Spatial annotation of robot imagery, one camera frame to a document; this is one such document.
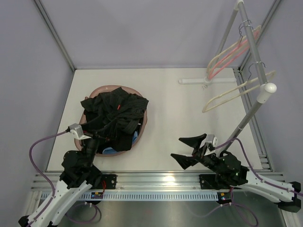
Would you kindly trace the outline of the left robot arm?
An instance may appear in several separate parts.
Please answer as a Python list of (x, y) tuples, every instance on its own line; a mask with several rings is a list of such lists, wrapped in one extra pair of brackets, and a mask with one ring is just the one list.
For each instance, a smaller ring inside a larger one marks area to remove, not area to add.
[(35, 145), (65, 133), (64, 131), (42, 138), (30, 147), (30, 161), (36, 171), (50, 184), (52, 191), (31, 215), (22, 216), (19, 219), (18, 223), (21, 227), (58, 226), (63, 216), (84, 192), (101, 185), (102, 172), (93, 165), (99, 147), (98, 139), (87, 139), (82, 150), (70, 150), (65, 153), (62, 162), (64, 171), (59, 176), (56, 185), (34, 163), (32, 152)]

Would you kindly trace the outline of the light blue shirt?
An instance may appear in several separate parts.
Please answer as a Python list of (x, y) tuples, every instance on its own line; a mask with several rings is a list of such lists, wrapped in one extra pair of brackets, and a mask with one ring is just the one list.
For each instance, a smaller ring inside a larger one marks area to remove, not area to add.
[(124, 134), (119, 140), (114, 141), (111, 144), (104, 146), (100, 154), (102, 155), (113, 155), (119, 152), (128, 151), (132, 148), (138, 138), (138, 131), (135, 131), (133, 135)]

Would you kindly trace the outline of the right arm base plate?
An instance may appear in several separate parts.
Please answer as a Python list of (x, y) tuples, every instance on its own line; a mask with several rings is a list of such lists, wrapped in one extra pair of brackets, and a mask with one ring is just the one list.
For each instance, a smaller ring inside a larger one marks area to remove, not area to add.
[(200, 174), (199, 182), (201, 189), (230, 189), (246, 184), (248, 181), (235, 174)]

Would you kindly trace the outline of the black shirt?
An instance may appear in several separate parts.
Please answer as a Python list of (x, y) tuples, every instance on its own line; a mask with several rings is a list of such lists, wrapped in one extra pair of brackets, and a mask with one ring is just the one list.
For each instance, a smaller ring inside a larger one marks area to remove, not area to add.
[(112, 91), (98, 94), (94, 98), (81, 101), (84, 108), (86, 123), (83, 130), (90, 134), (105, 135), (108, 142), (99, 140), (98, 152), (101, 149), (119, 140), (124, 134), (133, 135), (127, 126), (131, 122), (130, 109), (125, 105), (129, 103), (131, 94), (124, 91)]

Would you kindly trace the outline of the dark striped shirt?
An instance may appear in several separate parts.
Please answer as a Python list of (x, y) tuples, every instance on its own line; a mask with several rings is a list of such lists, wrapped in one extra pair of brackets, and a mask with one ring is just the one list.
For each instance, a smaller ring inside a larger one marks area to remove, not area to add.
[(104, 138), (100, 154), (115, 155), (132, 148), (138, 140), (148, 102), (121, 87), (93, 98), (92, 110), (98, 117), (97, 132)]

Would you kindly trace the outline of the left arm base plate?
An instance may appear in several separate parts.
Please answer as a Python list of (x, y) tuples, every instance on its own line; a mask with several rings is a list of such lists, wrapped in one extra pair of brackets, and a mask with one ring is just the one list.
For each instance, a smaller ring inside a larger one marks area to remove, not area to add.
[(88, 176), (86, 182), (91, 184), (91, 189), (109, 189), (116, 188), (117, 175), (116, 174), (98, 174)]

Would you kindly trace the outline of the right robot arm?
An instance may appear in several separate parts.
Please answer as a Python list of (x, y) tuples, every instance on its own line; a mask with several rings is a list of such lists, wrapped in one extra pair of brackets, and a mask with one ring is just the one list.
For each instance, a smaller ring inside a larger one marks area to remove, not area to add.
[(229, 141), (219, 145), (213, 134), (202, 134), (196, 137), (179, 138), (179, 141), (193, 148), (190, 156), (171, 154), (171, 157), (186, 170), (191, 166), (202, 164), (214, 173), (212, 177), (200, 175), (200, 184), (211, 189), (223, 190), (231, 187), (244, 189), (258, 194), (278, 208), (297, 213), (302, 207), (301, 184), (299, 182), (283, 183), (262, 176), (252, 165), (243, 166), (237, 157), (227, 150), (219, 151)]

